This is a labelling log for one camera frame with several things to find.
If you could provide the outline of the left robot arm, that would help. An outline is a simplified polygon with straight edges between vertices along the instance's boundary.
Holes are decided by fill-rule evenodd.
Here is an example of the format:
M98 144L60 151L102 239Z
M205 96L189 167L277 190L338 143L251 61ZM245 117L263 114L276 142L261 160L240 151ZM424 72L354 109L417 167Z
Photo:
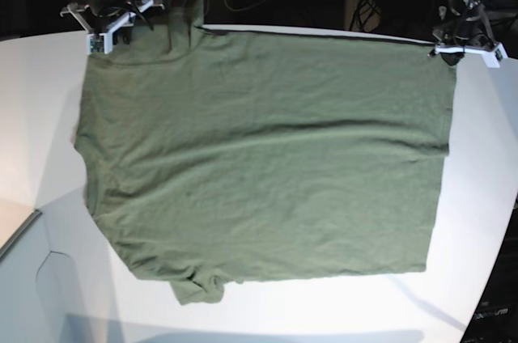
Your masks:
M448 0L441 23L433 27L435 45L429 57L440 56L456 66L467 54L478 55L488 68L499 68L507 58L495 39L485 4L490 0Z

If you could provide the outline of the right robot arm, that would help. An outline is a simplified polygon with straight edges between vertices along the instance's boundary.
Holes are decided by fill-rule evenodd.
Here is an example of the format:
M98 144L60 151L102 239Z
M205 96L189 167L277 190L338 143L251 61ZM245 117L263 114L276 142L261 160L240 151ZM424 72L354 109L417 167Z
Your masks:
M162 10L163 0L84 0L67 4L60 16L71 16L86 32L87 54L109 54L118 41L131 42L137 19L153 28L145 13L155 8Z

